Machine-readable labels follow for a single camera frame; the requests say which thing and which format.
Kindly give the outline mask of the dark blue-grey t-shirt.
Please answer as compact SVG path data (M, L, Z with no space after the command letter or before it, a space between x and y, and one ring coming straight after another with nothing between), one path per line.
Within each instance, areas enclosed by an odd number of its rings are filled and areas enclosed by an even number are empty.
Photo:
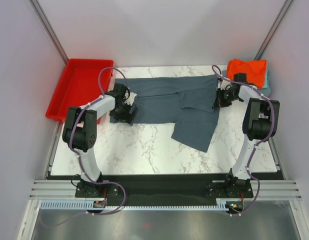
M216 76L129 78L127 83L139 108L135 124L173 123L172 139L208 151L219 120Z

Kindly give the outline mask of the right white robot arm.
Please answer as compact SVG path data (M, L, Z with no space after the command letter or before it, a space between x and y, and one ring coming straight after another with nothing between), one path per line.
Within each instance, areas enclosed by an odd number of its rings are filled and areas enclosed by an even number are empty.
M280 102L264 96L241 72L234 75L225 89L217 88L213 107L229 107L236 100L246 104L242 122L244 141L239 157L228 173L228 181L223 184L224 193L229 197L239 194L241 185L251 179L250 168L260 150L259 145L276 134L280 111Z

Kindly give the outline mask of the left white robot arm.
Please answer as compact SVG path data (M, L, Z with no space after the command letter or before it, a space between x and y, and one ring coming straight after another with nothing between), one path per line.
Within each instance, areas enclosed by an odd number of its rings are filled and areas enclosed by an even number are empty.
M81 179L89 182L86 189L94 197L102 195L105 189L94 153L98 120L108 113L116 121L133 125L139 110L134 105L136 97L127 86L116 83L113 90L102 91L95 100L79 107L71 106L67 111L62 140L77 157Z

